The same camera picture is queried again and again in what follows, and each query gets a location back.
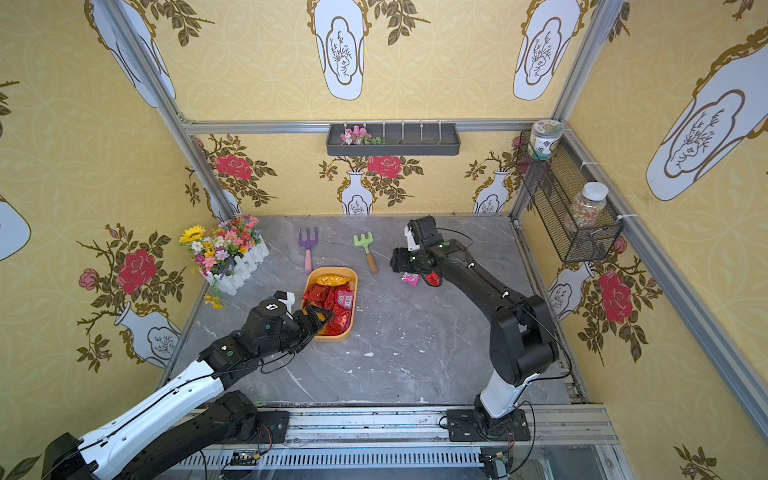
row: wall shelf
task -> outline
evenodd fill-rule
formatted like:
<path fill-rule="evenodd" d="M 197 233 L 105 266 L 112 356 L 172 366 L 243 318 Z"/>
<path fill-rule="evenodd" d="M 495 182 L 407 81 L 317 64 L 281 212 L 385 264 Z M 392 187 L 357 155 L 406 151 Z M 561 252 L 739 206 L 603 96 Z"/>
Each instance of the wall shelf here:
<path fill-rule="evenodd" d="M 536 210 L 563 263 L 603 260 L 623 228 L 616 210 L 608 202 L 593 227 L 579 227 L 571 215 L 571 202 L 594 177 L 577 160 L 571 148 L 561 142 L 546 161 L 528 156 L 530 132 L 521 133 L 517 168 Z"/>
<path fill-rule="evenodd" d="M 326 147 L 332 157 L 364 157 L 387 155 L 458 155 L 462 140 L 458 136 L 456 124 L 438 122 L 401 123 L 379 122 L 365 123 L 366 131 L 374 138 L 381 137 L 381 145 L 347 145 L 341 135 L 347 128 L 363 124 L 331 124 L 328 129 Z"/>

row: gray marble table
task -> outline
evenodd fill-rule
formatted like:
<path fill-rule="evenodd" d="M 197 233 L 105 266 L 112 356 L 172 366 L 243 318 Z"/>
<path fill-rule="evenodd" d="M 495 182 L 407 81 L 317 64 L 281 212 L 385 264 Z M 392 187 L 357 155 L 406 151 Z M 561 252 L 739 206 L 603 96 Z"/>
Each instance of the gray marble table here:
<path fill-rule="evenodd" d="M 257 404 L 471 404 L 492 373 L 488 359 L 490 326 L 457 287 L 433 288 L 401 281 L 389 268 L 392 249 L 404 247 L 403 227 L 411 217 L 261 217 L 270 255 L 229 306 L 204 306 L 173 373 L 180 372 L 218 336 L 239 329 L 250 309 L 276 290 L 299 299 L 306 283 L 304 249 L 298 227 L 318 227 L 313 266 L 347 266 L 359 277 L 352 335 L 341 343 L 311 343 L 285 368 L 241 379 L 239 389 Z M 438 227 L 474 239 L 475 259 L 507 286 L 531 294 L 520 254 L 506 217 L 437 217 Z M 370 250 L 379 273 L 369 272 L 353 235 L 373 232 Z M 467 240 L 442 231 L 446 239 Z M 548 376 L 557 375 L 553 365 Z M 525 393 L 533 403 L 569 403 L 562 380 L 536 382 Z"/>

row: purple garden fork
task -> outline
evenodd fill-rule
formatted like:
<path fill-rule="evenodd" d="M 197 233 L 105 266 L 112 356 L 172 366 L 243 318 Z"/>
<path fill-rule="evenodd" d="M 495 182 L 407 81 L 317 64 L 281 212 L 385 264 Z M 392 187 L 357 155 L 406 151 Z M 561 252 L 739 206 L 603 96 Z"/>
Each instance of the purple garden fork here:
<path fill-rule="evenodd" d="M 302 240 L 301 236 L 301 227 L 299 227 L 299 245 L 306 248 L 306 253 L 304 254 L 304 271 L 309 273 L 312 271 L 312 247 L 317 245 L 317 227 L 315 227 L 315 240 L 312 240 L 312 235 L 310 234 L 310 229 L 305 228 L 305 234 L 306 234 L 306 240 Z"/>

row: jar lid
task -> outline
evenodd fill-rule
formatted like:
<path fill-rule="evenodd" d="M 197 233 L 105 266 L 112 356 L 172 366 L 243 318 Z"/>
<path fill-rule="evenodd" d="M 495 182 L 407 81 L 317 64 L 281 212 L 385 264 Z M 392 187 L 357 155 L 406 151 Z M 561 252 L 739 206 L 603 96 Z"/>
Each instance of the jar lid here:
<path fill-rule="evenodd" d="M 533 123 L 531 131 L 540 138 L 560 137 L 563 134 L 563 124 L 550 118 Z"/>
<path fill-rule="evenodd" d="M 581 194 L 584 195 L 584 197 L 586 197 L 588 200 L 599 202 L 601 200 L 605 200 L 605 197 L 608 196 L 608 187 L 601 184 L 600 182 L 587 182 L 584 185 L 584 189 L 581 191 Z"/>

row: wallpaper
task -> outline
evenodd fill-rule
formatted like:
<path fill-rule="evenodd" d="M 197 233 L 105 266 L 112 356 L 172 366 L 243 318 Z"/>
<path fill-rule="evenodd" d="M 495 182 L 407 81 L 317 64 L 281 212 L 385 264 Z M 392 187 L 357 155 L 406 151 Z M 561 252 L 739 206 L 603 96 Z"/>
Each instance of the wallpaper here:
<path fill-rule="evenodd" d="M 176 239 L 202 216 L 177 187 L 186 160 L 82 1 L 3 2 L 0 32 L 0 465 L 10 469 L 154 390 L 203 281 Z"/>
<path fill-rule="evenodd" d="M 548 118 L 597 4 L 129 3 L 196 121 Z"/>
<path fill-rule="evenodd" d="M 196 142 L 229 201 L 252 215 L 494 214 L 509 211 L 521 187 L 517 132 L 462 133 L 454 157 L 329 157 L 323 134 L 201 135 Z M 197 175 L 181 174 L 187 182 L 179 191 L 210 208 L 194 191 Z"/>
<path fill-rule="evenodd" d="M 765 478 L 768 445 L 626 239 L 604 262 L 563 265 L 538 215 L 522 223 L 573 361 L 635 478 Z"/>
<path fill-rule="evenodd" d="M 768 2 L 632 2 L 569 120 L 766 381 L 767 22 Z"/>

